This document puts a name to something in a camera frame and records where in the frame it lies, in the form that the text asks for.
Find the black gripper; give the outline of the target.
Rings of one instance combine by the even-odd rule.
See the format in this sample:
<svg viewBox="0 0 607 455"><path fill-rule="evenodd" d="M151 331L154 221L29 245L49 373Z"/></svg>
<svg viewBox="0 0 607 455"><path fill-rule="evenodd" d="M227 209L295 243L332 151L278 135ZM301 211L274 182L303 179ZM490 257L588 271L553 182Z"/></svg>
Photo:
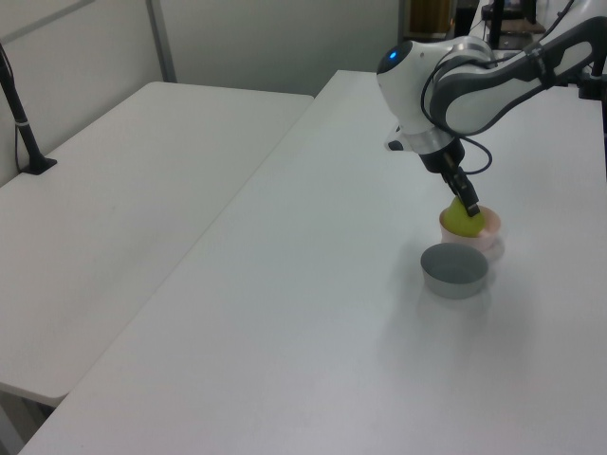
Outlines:
<svg viewBox="0 0 607 455"><path fill-rule="evenodd" d="M438 151L421 155L427 171L440 174L453 194L459 199L469 218L479 214L479 198L468 176L461 168L465 149L459 138L454 138Z"/></svg>

